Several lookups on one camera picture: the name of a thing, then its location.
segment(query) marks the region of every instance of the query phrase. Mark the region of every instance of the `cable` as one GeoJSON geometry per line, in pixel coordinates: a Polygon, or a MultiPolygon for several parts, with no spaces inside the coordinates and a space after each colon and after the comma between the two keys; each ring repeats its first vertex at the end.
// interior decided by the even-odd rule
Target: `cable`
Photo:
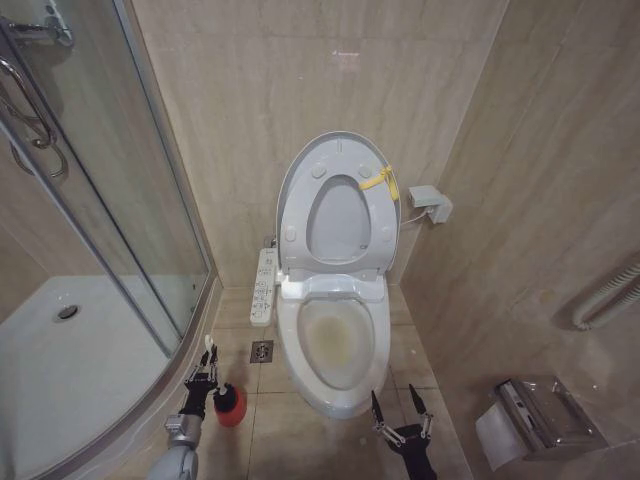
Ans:
{"type": "Polygon", "coordinates": [[[421,218],[426,217],[427,214],[431,213],[432,211],[433,211],[432,207],[424,207],[424,210],[422,211],[422,213],[420,215],[418,215],[417,217],[410,218],[409,220],[405,220],[404,222],[402,222],[400,224],[400,226],[406,225],[408,223],[415,222],[416,220],[420,220],[421,218]]]}

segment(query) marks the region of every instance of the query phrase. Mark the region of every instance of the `toilet paper holder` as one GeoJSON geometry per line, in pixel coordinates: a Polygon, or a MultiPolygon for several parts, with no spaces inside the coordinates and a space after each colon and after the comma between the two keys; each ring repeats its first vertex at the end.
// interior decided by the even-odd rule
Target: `toilet paper holder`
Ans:
{"type": "Polygon", "coordinates": [[[496,396],[528,449],[524,460],[564,460],[607,446],[604,437],[553,376],[510,378],[496,396]]]}

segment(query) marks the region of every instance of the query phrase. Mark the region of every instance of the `floor drain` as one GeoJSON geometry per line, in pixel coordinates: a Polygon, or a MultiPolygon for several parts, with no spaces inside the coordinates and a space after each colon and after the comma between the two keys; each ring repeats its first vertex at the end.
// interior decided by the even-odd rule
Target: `floor drain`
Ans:
{"type": "Polygon", "coordinates": [[[58,312],[58,320],[69,320],[76,313],[78,313],[79,310],[80,307],[78,307],[77,305],[69,305],[67,307],[64,307],[58,312]]]}
{"type": "Polygon", "coordinates": [[[249,363],[271,363],[273,360],[273,340],[260,340],[251,344],[249,363]]]}

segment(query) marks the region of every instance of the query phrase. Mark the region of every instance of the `yellow tag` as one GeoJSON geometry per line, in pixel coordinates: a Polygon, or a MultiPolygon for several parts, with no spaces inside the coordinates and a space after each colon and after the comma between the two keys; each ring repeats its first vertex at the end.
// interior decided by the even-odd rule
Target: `yellow tag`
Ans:
{"type": "Polygon", "coordinates": [[[382,182],[387,182],[391,199],[394,202],[398,200],[398,198],[400,198],[400,194],[398,193],[398,185],[396,185],[396,181],[391,173],[391,166],[384,167],[380,170],[380,175],[373,177],[371,180],[367,180],[366,182],[362,182],[359,187],[360,190],[367,190],[368,188],[375,187],[382,182]]]}

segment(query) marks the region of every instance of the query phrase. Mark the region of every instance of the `floor tile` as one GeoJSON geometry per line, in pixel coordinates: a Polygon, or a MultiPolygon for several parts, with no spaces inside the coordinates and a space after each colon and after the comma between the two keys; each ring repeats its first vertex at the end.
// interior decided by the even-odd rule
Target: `floor tile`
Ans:
{"type": "MultiPolygon", "coordinates": [[[[395,391],[380,395],[385,420],[403,422],[395,391]]],[[[402,459],[372,431],[365,413],[324,417],[294,393],[258,395],[249,479],[406,479],[402,459]]]]}
{"type": "Polygon", "coordinates": [[[225,288],[220,298],[214,328],[248,328],[251,326],[253,288],[225,288]]]}
{"type": "MultiPolygon", "coordinates": [[[[440,390],[417,389],[417,391],[422,397],[427,411],[435,415],[431,432],[432,440],[427,448],[427,454],[438,479],[473,480],[440,390]]],[[[420,423],[411,401],[410,391],[408,389],[398,390],[398,395],[407,424],[420,423]]]]}
{"type": "Polygon", "coordinates": [[[273,361],[262,364],[258,391],[260,393],[295,392],[296,388],[289,375],[289,368],[284,358],[278,331],[274,325],[265,330],[264,339],[274,341],[273,361]]]}
{"type": "Polygon", "coordinates": [[[249,471],[256,395],[247,395],[247,413],[233,428],[221,426],[213,411],[202,427],[198,480],[245,480],[249,471]]]}
{"type": "MultiPolygon", "coordinates": [[[[175,405],[175,413],[182,408],[183,403],[184,398],[175,405]]],[[[129,456],[129,460],[127,460],[125,464],[107,478],[109,480],[134,480],[147,478],[147,474],[155,461],[167,451],[168,440],[169,437],[164,426],[158,427],[156,431],[151,434],[151,437],[145,442],[145,444],[137,452],[132,453],[129,456]]]]}
{"type": "Polygon", "coordinates": [[[240,386],[247,393],[258,391],[260,364],[249,363],[251,343],[262,340],[263,328],[214,328],[213,342],[218,346],[219,380],[240,386]]]}
{"type": "MultiPolygon", "coordinates": [[[[221,426],[209,400],[198,446],[198,480],[245,480],[249,468],[251,435],[256,395],[247,396],[247,413],[234,428],[221,426]]],[[[147,444],[120,467],[109,480],[145,479],[154,462],[167,450],[168,435],[164,427],[154,432],[147,444]]]]}
{"type": "Polygon", "coordinates": [[[389,311],[391,325],[413,325],[413,319],[400,285],[389,285],[389,311]]]}
{"type": "Polygon", "coordinates": [[[397,388],[409,388],[410,383],[416,388],[438,386],[413,325],[391,327],[389,364],[397,388]]]}

